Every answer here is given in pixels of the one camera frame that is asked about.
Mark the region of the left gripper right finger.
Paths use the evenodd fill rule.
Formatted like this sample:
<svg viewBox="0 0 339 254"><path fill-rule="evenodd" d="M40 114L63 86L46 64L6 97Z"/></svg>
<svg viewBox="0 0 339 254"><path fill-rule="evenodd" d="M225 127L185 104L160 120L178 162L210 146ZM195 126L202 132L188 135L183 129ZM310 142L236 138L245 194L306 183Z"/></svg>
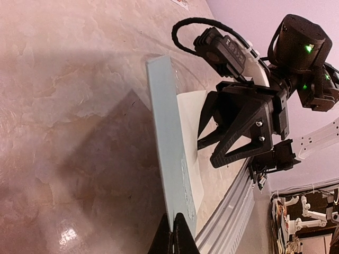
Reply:
<svg viewBox="0 0 339 254"><path fill-rule="evenodd" d="M199 254L197 245L186 219L182 213L177 213L173 227L173 253Z"/></svg>

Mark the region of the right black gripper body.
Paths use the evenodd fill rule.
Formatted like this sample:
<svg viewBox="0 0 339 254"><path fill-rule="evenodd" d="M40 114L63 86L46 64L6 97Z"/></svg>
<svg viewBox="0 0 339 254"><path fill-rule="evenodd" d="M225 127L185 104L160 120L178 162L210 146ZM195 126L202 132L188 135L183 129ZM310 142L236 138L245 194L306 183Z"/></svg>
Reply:
<svg viewBox="0 0 339 254"><path fill-rule="evenodd" d="M244 39L228 30L228 36L243 50L250 46ZM277 28L267 52L268 63L253 50L253 63L261 66L263 80L253 86L235 80L218 84L218 92L238 95L238 112L250 99L272 103L272 131L285 139L289 133L286 103L293 92L298 92L302 106L326 112L338 102L338 71L326 63L332 41L317 24L289 14Z"/></svg>

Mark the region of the teal paper envelope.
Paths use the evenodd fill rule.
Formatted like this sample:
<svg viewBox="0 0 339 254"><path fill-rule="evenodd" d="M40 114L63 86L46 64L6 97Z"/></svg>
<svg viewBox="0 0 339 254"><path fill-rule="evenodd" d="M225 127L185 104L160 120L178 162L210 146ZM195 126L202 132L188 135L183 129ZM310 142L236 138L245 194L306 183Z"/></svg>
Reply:
<svg viewBox="0 0 339 254"><path fill-rule="evenodd" d="M195 234L197 213L189 180L174 75L169 56L146 63L156 144L169 227L182 213Z"/></svg>

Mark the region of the ornate bordered letter sheet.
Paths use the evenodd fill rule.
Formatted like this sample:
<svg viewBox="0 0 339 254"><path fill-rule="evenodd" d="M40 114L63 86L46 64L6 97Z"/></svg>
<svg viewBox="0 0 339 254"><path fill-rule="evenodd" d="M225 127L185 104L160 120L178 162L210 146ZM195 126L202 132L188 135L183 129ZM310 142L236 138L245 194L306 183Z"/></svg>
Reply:
<svg viewBox="0 0 339 254"><path fill-rule="evenodd" d="M206 94L206 90L197 90L177 95L189 181L196 211L199 210L204 196L204 189L200 176L197 140L200 113Z"/></svg>

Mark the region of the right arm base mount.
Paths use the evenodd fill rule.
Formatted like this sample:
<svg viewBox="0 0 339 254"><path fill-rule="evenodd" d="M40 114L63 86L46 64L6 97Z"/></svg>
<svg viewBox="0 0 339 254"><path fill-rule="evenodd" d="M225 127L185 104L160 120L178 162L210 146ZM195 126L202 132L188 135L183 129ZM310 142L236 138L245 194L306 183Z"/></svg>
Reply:
<svg viewBox="0 0 339 254"><path fill-rule="evenodd" d="M253 156L248 163L249 174L253 184L261 191L267 181L267 175L279 171L287 171L301 163L296 159L292 149L292 139L275 144L272 150Z"/></svg>

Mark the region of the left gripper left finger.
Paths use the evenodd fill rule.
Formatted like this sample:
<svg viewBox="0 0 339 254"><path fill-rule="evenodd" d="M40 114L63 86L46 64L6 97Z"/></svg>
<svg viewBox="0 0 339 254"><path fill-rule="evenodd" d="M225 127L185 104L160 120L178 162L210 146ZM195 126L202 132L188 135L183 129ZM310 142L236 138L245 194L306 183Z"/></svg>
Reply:
<svg viewBox="0 0 339 254"><path fill-rule="evenodd" d="M167 214L163 214L148 254L170 254L173 253L172 232L168 222Z"/></svg>

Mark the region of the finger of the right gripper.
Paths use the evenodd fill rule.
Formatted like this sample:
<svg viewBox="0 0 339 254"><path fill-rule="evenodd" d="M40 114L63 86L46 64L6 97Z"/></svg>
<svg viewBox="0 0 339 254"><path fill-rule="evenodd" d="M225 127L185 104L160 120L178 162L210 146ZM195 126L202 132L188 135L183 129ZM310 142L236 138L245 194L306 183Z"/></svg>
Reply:
<svg viewBox="0 0 339 254"><path fill-rule="evenodd" d="M272 103L263 99L253 98L242 106L217 142L210 157L213 168L270 151L273 147L271 113ZM231 151L232 145L242 136L250 142Z"/></svg>
<svg viewBox="0 0 339 254"><path fill-rule="evenodd" d="M210 120L217 127L204 137L200 137ZM204 101L198 127L198 149L219 143L216 151L228 151L237 140L236 125L238 124L238 95L230 92L212 91Z"/></svg>

